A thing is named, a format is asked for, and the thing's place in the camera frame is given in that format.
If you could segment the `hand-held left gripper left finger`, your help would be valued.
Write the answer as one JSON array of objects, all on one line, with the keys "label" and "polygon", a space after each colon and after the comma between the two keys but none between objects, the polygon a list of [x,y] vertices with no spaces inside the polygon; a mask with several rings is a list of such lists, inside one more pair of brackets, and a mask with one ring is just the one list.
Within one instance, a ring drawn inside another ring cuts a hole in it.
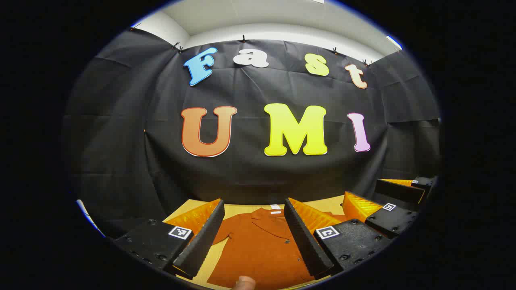
[{"label": "hand-held left gripper left finger", "polygon": [[224,201],[216,199],[167,222],[148,219],[113,243],[151,268],[192,279],[204,263],[224,216]]}]

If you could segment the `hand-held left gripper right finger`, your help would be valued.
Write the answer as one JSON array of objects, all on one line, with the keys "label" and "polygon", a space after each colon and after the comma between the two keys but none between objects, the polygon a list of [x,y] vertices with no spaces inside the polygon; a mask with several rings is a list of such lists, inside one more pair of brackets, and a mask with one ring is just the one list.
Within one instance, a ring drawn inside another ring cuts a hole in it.
[{"label": "hand-held left gripper right finger", "polygon": [[302,218],[301,202],[285,200],[284,216],[308,272],[315,279],[340,275],[365,264],[391,243],[358,219],[308,228]]}]

